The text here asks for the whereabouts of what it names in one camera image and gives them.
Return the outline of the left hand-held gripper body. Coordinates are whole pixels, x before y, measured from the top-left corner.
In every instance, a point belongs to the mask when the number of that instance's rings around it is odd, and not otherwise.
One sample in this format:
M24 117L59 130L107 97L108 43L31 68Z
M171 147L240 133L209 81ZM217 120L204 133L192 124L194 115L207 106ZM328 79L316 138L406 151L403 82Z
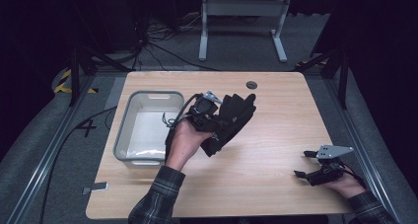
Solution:
M212 91L194 95L195 103L186 113L187 120L197 131L214 132L219 123L215 111L223 103Z

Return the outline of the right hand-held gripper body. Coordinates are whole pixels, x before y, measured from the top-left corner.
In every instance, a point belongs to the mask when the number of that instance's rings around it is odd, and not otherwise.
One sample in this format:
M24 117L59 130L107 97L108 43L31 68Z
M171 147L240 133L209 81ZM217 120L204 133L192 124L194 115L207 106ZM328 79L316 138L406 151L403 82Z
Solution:
M311 186L318 186L340 179L345 172L345 164L340 156L353 152L352 147L321 145L317 150L317 160L320 169L308 174L308 182Z

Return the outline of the person's right hand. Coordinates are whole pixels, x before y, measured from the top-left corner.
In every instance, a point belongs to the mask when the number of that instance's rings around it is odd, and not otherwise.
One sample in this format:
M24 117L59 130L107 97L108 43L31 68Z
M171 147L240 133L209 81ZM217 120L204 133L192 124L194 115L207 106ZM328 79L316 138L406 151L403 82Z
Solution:
M351 198L366 191L356 179L347 174L344 174L339 180L323 184L323 186L337 191L345 198Z

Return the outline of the person's left hand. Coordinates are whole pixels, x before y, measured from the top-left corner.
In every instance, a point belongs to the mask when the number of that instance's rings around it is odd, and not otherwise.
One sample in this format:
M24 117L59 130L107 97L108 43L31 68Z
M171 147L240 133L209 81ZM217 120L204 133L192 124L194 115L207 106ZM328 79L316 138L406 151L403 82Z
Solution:
M201 143L211 136L210 132L197 131L188 120L183 119L175 129L166 165L181 171L187 161L197 152Z

